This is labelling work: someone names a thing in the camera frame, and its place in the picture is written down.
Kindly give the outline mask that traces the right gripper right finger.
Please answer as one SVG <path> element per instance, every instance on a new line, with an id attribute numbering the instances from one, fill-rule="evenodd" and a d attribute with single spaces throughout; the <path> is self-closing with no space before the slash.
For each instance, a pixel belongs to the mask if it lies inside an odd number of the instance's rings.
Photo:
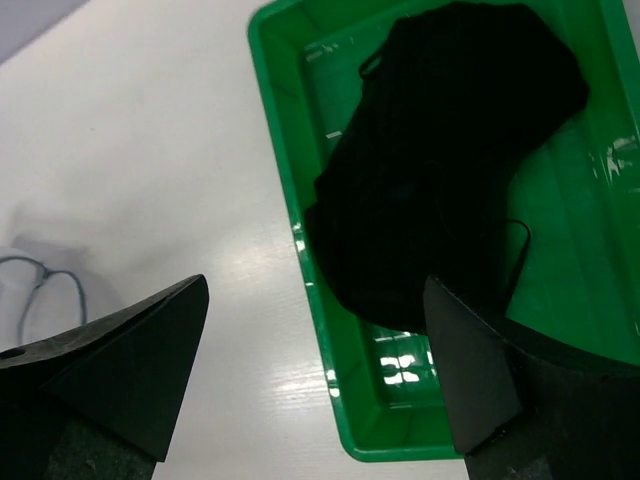
<path id="1" fill-rule="evenodd" d="M 470 478 L 638 478 L 638 366 L 473 309 L 434 277 L 423 302 Z"/>

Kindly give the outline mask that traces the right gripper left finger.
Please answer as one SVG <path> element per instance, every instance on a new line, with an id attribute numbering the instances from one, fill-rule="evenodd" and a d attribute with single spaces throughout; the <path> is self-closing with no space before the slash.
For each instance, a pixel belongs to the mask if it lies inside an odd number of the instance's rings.
<path id="1" fill-rule="evenodd" d="M 149 479 L 165 461 L 208 310 L 203 275 L 1 354 L 4 479 Z"/>

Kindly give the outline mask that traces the white mesh laundry bag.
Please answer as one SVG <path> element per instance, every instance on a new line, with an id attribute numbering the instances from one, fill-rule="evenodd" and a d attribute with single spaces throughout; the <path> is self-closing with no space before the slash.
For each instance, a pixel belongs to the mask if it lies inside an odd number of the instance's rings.
<path id="1" fill-rule="evenodd" d="M 53 337 L 121 310 L 85 252 L 23 239 L 1 248 L 1 349 Z"/>

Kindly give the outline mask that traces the green plastic tray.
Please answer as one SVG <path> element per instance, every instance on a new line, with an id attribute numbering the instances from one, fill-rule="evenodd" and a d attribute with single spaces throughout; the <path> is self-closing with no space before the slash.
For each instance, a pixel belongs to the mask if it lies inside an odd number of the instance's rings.
<path id="1" fill-rule="evenodd" d="M 320 275 L 303 222 L 360 96 L 358 67 L 428 1 L 275 1 L 248 25 L 325 379 L 343 449 L 362 462 L 455 457 L 428 340 L 360 321 Z M 639 359 L 639 56 L 624 1 L 535 1 L 575 52 L 584 113 L 527 159 L 509 210 L 531 229 L 509 314 L 543 334 Z"/>

